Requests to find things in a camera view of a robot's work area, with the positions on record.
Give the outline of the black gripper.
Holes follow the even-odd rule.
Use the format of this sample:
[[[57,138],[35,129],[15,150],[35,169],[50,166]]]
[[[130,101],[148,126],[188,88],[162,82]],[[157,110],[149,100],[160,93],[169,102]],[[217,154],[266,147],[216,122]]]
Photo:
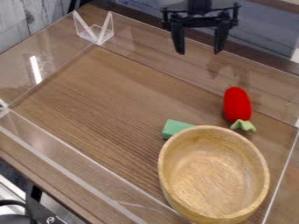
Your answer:
[[[170,30],[174,51],[184,54],[184,28],[216,28],[213,53],[225,45],[229,29],[238,24],[237,1],[180,1],[161,7],[162,28]]]

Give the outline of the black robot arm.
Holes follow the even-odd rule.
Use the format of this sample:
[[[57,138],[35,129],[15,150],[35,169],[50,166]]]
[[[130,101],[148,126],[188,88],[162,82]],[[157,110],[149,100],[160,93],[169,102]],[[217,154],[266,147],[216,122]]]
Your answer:
[[[193,28],[213,29],[213,53],[225,45],[229,30],[238,25],[236,0],[181,0],[161,8],[161,26],[172,35],[174,51],[185,53],[184,30]]]

